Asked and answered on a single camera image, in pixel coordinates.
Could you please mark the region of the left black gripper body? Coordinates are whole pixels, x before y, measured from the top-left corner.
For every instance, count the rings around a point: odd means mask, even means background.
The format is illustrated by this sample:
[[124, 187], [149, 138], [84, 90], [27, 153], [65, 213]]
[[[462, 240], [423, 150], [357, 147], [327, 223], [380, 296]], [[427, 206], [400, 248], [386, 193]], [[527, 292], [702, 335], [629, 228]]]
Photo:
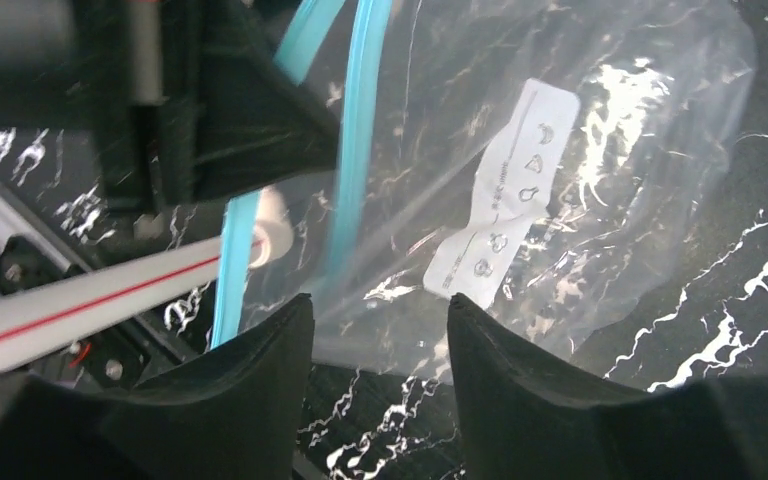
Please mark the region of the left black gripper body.
[[0, 1], [0, 127], [89, 133], [108, 207], [192, 199], [192, 5]]

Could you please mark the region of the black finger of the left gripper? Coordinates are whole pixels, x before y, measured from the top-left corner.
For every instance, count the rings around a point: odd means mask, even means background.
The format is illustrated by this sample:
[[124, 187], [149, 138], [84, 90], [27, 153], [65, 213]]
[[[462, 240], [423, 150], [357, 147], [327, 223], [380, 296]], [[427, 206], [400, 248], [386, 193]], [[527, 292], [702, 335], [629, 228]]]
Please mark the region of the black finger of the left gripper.
[[336, 166], [338, 124], [273, 61], [297, 1], [163, 1], [159, 192], [167, 204], [247, 193]]

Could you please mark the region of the clear zip top bag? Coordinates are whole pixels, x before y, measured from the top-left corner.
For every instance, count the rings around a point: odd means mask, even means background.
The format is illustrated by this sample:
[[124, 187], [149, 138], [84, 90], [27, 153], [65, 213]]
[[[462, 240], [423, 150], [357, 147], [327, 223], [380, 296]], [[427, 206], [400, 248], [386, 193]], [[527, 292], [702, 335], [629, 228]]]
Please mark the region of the clear zip top bag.
[[337, 163], [232, 200], [211, 346], [299, 293], [322, 363], [449, 381], [464, 294], [561, 358], [662, 284], [756, 70], [727, 1], [303, 1]]

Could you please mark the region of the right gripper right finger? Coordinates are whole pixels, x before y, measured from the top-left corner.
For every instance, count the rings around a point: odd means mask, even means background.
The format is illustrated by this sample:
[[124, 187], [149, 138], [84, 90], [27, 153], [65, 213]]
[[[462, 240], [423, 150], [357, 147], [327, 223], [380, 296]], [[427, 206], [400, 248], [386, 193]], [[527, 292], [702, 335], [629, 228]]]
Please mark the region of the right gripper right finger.
[[462, 294], [447, 337], [472, 479], [768, 479], [768, 377], [647, 393], [548, 353]]

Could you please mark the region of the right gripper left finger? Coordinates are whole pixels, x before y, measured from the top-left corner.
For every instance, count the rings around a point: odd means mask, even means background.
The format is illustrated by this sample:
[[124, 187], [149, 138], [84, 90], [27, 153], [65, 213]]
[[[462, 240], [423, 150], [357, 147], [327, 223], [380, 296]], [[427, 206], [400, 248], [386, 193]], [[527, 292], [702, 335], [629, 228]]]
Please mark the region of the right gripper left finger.
[[0, 374], [0, 479], [290, 479], [311, 298], [128, 392]]

